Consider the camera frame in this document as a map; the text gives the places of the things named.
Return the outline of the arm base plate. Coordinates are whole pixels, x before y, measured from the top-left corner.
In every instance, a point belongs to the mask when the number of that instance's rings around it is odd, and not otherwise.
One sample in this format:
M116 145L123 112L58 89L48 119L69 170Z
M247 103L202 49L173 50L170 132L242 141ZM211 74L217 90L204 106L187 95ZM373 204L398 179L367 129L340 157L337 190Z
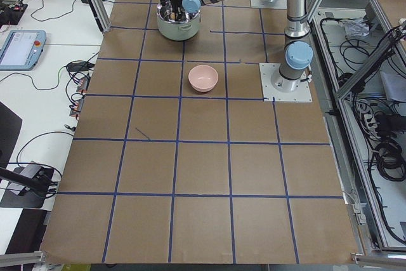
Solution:
M265 102L311 103L310 85L306 74L297 80L287 80L280 75L279 63L260 63L259 74Z
M286 10L287 0L250 0L252 8Z

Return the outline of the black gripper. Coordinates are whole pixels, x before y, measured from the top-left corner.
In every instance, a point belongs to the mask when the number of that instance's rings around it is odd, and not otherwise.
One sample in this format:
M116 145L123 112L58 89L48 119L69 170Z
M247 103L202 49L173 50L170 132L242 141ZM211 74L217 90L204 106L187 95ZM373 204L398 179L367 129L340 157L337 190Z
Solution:
M182 0L171 0L172 8L170 9L169 19L176 20L176 12L177 10L177 21L183 21L185 19L185 12L182 8Z

